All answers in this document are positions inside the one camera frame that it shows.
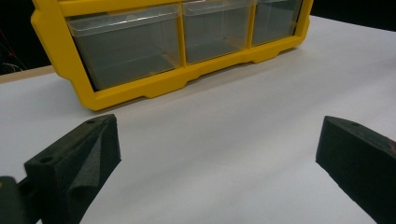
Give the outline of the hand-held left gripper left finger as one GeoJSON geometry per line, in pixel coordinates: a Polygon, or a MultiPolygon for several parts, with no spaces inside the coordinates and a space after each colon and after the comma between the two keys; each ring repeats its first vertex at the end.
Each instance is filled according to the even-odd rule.
{"type": "Polygon", "coordinates": [[[43,224],[79,224],[120,163],[117,119],[89,119],[24,164],[43,224]]]}

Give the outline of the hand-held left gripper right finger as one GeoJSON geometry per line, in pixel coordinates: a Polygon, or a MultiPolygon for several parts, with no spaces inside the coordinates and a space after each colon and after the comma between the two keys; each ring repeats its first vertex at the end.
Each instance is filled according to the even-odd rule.
{"type": "Polygon", "coordinates": [[[377,224],[396,224],[396,142],[347,119],[323,120],[316,163],[377,224]]]}

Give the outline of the clear plastic drawer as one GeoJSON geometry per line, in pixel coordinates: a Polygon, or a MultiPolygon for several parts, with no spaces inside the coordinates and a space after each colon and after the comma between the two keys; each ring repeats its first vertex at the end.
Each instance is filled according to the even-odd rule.
{"type": "Polygon", "coordinates": [[[303,0],[257,0],[252,45],[294,34],[303,0]]]}
{"type": "Polygon", "coordinates": [[[67,25],[97,91],[181,66],[177,4],[71,17],[67,25]]]}
{"type": "Polygon", "coordinates": [[[187,63],[244,49],[255,0],[185,0],[181,3],[187,63]]]}

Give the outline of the yellow drawer organizer cabinet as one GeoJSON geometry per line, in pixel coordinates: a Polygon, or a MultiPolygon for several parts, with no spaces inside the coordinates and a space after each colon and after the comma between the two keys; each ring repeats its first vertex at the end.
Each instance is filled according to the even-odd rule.
{"type": "Polygon", "coordinates": [[[292,36],[258,46],[252,45],[257,0],[251,7],[247,46],[237,52],[200,63],[187,63],[181,3],[185,0],[33,0],[31,23],[55,72],[69,80],[81,104],[97,111],[139,97],[153,98],[182,89],[196,78],[240,63],[260,63],[280,52],[299,46],[305,39],[314,0],[303,0],[292,36]],[[67,20],[98,13],[118,13],[161,5],[177,4],[177,33],[181,66],[157,75],[144,77],[116,87],[97,91],[78,53],[67,20]]]}

